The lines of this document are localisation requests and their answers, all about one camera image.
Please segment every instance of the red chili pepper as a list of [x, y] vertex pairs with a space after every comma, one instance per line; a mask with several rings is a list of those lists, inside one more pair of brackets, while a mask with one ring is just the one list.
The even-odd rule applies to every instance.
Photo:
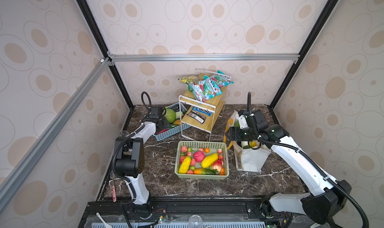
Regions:
[[160, 133], [163, 133], [163, 132], [166, 132], [167, 131], [167, 129], [163, 129], [163, 130], [161, 130], [159, 133], [157, 133], [157, 134], [160, 134]]

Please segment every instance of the black metal base plate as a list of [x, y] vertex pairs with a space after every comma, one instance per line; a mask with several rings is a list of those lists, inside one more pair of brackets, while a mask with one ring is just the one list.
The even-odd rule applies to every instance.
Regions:
[[[154, 213], [159, 209], [166, 209], [169, 216], [172, 215], [242, 215], [248, 216], [249, 219], [259, 219], [266, 221], [268, 224], [277, 224], [279, 218], [285, 218], [284, 212], [277, 212], [274, 217], [266, 218], [260, 209], [262, 202], [267, 201], [269, 197], [151, 197], [152, 216], [146, 219], [146, 222], [154, 222], [159, 219], [163, 213]], [[100, 215], [122, 215], [123, 211], [120, 203], [129, 202], [131, 198], [119, 197], [118, 202], [108, 201], [89, 202], [83, 217], [80, 221], [79, 228], [83, 228], [88, 216], [94, 216], [96, 212]], [[139, 207], [134, 204], [124, 205], [129, 220], [143, 221], [140, 213], [137, 212]]]

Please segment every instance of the candy bag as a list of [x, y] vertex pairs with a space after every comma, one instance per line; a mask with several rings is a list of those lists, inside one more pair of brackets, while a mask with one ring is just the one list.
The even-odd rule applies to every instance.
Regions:
[[198, 80], [189, 83], [189, 86], [192, 89], [196, 100], [202, 102], [206, 102], [210, 98], [221, 95], [222, 93], [217, 84], [213, 82], [209, 77], [205, 80]]
[[213, 82], [215, 82], [217, 84], [217, 86], [219, 88], [223, 88], [223, 87], [233, 83], [232, 80], [230, 80], [228, 77], [223, 76], [223, 75], [216, 75], [216, 74], [214, 74], [214, 75], [211, 75], [210, 78], [213, 80]]
[[195, 75], [190, 75], [190, 76], [180, 78], [179, 81], [183, 82], [186, 86], [188, 86], [188, 91], [192, 92], [192, 89], [189, 86], [189, 83], [194, 81], [199, 81], [199, 78]]

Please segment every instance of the white spoon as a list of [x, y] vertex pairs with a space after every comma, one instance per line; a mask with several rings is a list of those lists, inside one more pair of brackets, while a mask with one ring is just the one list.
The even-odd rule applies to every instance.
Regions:
[[106, 223], [99, 213], [96, 213], [97, 217], [104, 223], [105, 228], [113, 228], [110, 224]]

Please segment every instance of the marble countertop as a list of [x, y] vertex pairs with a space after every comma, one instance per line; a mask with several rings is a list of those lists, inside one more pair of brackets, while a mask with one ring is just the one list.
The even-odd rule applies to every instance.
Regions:
[[[271, 114], [264, 105], [252, 105], [262, 110], [269, 125], [274, 124]], [[211, 141], [223, 142], [225, 127], [233, 111], [246, 109], [246, 105], [226, 105], [222, 118], [218, 118], [212, 130]], [[135, 130], [146, 114], [142, 105], [137, 105], [129, 125], [129, 132]], [[183, 134], [196, 140], [208, 141], [209, 133], [190, 127]], [[271, 153], [262, 167], [261, 173], [240, 172], [236, 170], [233, 148], [228, 150], [230, 174], [225, 180], [200, 180], [178, 178], [174, 173], [177, 143], [185, 140], [180, 134], [157, 142], [154, 136], [144, 144], [145, 168], [143, 178], [152, 196], [206, 196], [267, 195], [271, 192], [304, 193], [299, 176], [277, 154]], [[112, 197], [112, 180], [107, 185], [103, 197]], [[115, 180], [117, 197], [129, 197], [129, 190], [120, 179]]]

